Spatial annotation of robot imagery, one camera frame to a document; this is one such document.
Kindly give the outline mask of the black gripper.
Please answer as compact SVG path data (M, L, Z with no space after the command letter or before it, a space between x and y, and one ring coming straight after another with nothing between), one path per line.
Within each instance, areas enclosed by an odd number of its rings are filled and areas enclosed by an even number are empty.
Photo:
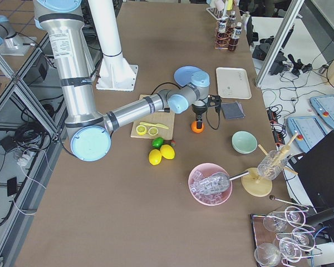
M203 101L197 101L191 105L191 108L195 113L194 130L198 130L197 122L199 122L199 129L203 129L203 114L207 111L207 104Z

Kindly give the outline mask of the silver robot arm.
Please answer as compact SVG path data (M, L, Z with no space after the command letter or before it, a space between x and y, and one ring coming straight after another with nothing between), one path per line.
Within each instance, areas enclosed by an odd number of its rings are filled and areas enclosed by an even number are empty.
M30 48L30 39L21 37L6 16L0 15L0 54L24 56Z
M103 53L99 86L132 91L137 66L122 55L112 2L90 1L89 6ZM71 151L78 159L104 157L111 147L111 134L121 126L165 107L182 113L208 97L209 75L198 71L179 90L161 90L106 114L98 112L83 43L80 1L34 1L34 9L36 24L49 35L68 112L65 125Z

